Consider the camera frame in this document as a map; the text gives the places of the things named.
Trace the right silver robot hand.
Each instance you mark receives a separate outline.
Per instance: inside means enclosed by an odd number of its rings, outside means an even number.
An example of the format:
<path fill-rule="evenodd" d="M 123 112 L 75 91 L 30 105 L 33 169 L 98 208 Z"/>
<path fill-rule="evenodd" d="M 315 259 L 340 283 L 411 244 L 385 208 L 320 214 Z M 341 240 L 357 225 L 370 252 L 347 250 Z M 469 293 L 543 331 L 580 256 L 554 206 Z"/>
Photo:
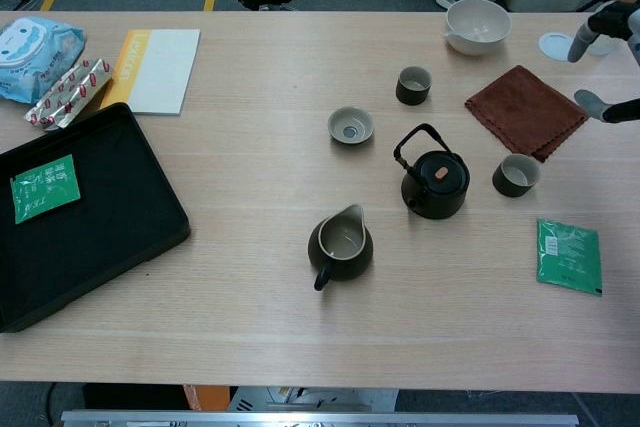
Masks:
<path fill-rule="evenodd" d="M 612 1 L 599 8 L 580 26 L 573 38 L 567 60 L 570 63 L 580 60 L 600 35 L 624 40 L 636 62 L 639 62 L 639 4 Z M 608 104 L 585 89 L 576 91 L 574 99 L 589 117 L 603 123 L 639 120 L 639 99 Z"/>

